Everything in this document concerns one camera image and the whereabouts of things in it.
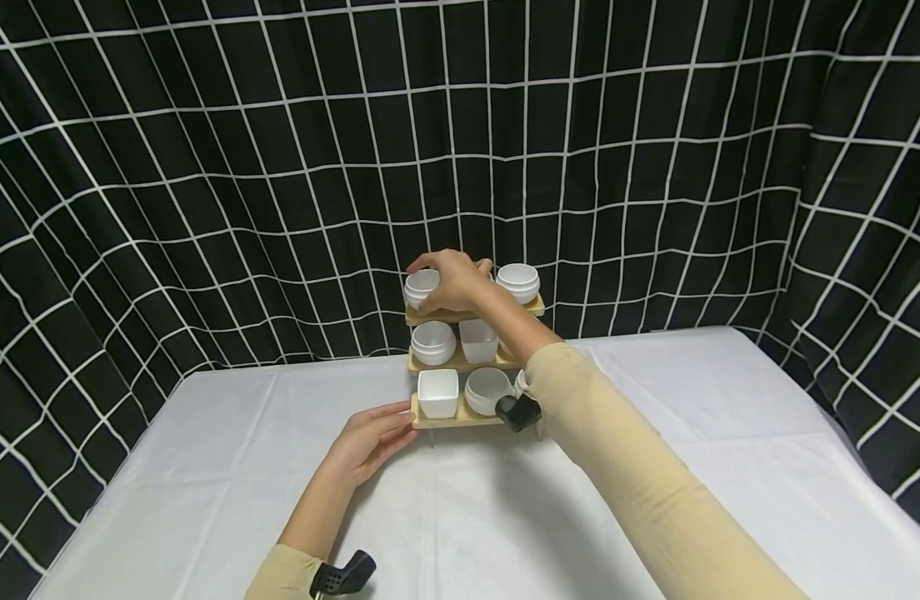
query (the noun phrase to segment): white bowl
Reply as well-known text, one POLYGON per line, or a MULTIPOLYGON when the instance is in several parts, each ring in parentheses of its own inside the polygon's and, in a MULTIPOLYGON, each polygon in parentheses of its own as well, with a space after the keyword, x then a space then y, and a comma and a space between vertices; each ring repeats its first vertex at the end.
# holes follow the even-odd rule
POLYGON ((493 367, 478 368, 470 373, 464 388, 467 405, 484 417, 496 415, 497 400, 508 396, 511 391, 506 373, 493 367))
POLYGON ((423 299, 440 285, 440 272, 423 269, 407 276, 403 284, 403 299, 407 304, 418 308, 423 299))
POLYGON ((429 294, 440 285, 440 272, 436 269, 422 269, 406 277, 406 289, 429 294))
POLYGON ((406 287, 403 289, 403 301, 414 308, 420 308, 420 303, 423 302, 423 299, 427 297, 427 294, 418 294, 417 292, 408 290, 406 287))
POLYGON ((460 322, 460 346, 468 363, 478 365, 493 362, 497 358, 499 343, 496 331, 481 318, 460 322))
POLYGON ((421 371, 417 378, 417 400, 427 418, 452 418, 458 414, 460 383, 454 368, 421 371))
POLYGON ((518 303, 529 304, 540 292, 540 274, 524 263, 505 265, 497 272, 497 285, 509 291, 518 303))
POLYGON ((410 348, 418 361, 436 367, 453 356, 458 349, 458 337, 445 322, 428 321, 414 328, 410 348))
POLYGON ((540 279, 540 273, 537 273, 534 267, 523 262, 504 265, 497 271, 497 283, 504 287, 506 287, 504 284, 508 284, 512 287, 530 286, 538 279, 540 279))
POLYGON ((500 287, 503 287, 509 291, 510 295, 515 297, 518 303, 529 304, 530 302, 533 302, 533 299, 537 297, 538 293, 540 293, 540 279, 538 279, 533 285, 526 289, 511 289, 503 283, 500 283, 500 287))

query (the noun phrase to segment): black curtain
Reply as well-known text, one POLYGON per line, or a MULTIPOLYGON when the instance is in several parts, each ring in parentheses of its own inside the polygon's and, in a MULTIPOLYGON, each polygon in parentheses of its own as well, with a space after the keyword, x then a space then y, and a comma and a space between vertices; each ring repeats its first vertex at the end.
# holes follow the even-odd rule
POLYGON ((920 0, 0 0, 0 598, 184 377, 404 353, 446 247, 746 333, 920 522, 920 0))

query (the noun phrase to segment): white tablecloth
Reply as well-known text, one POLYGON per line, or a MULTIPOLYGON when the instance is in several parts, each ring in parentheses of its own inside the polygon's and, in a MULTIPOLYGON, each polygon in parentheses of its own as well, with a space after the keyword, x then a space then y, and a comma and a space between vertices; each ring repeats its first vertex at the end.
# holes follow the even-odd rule
MULTIPOLYGON (((920 598, 920 528, 813 400, 744 337, 585 340, 810 598, 920 598)), ((409 398, 403 356, 199 373, 178 388, 37 598, 243 598, 348 415, 409 398)), ((549 438, 426 433, 354 498, 335 563, 361 598, 660 598, 602 499, 549 438)))

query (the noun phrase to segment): wooden shelf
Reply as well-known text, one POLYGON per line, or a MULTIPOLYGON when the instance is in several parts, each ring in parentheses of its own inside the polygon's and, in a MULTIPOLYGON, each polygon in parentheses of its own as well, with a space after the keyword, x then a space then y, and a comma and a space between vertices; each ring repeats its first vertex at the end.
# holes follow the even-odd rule
POLYGON ((406 362, 406 368, 411 375, 416 375, 421 371, 431 371, 434 368, 455 368, 460 373, 466 373, 468 371, 477 370, 480 367, 495 367, 495 368, 523 368, 523 363, 518 362, 516 358, 506 354, 503 351, 503 348, 497 348, 497 356, 494 356, 492 362, 480 362, 478 365, 472 365, 470 362, 467 362, 466 356, 463 355, 463 348, 460 346, 460 342, 457 342, 457 349, 454 350, 453 356, 450 356, 450 359, 443 363, 443 365, 437 365, 436 367, 431 367, 430 365, 424 365, 423 362, 417 360, 416 356, 413 355, 413 348, 410 348, 408 354, 408 359, 406 362))
MULTIPOLYGON (((534 317, 541 317, 543 311, 547 310, 547 305, 543 304, 543 298, 540 294, 537 294, 537 297, 532 299, 529 303, 523 305, 523 308, 528 311, 534 317)), ((442 321, 443 323, 460 323, 461 321, 471 321, 473 318, 478 318, 477 315, 474 315, 472 312, 455 312, 453 310, 447 310, 441 308, 440 310, 435 310, 428 315, 421 315, 417 312, 417 309, 409 304, 406 306, 406 324, 410 328, 415 328, 418 324, 426 323, 427 321, 442 321)))
POLYGON ((420 408, 420 398, 414 393, 410 397, 410 410, 413 412, 414 429, 443 429, 443 428, 470 428, 472 425, 499 425, 500 417, 484 417, 474 412, 467 405, 467 400, 463 396, 463 390, 460 391, 460 397, 457 399, 457 414, 453 418, 427 418, 423 415, 420 408))

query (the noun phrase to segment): beige sleeve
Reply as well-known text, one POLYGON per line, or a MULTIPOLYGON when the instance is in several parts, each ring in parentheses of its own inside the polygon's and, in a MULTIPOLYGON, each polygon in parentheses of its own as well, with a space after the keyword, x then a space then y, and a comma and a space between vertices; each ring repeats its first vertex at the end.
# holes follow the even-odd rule
POLYGON ((613 382, 554 343, 526 367, 550 437, 597 486, 666 598, 805 598, 613 382))
POLYGON ((260 563, 245 600, 309 600, 310 585, 323 561, 281 543, 260 563))

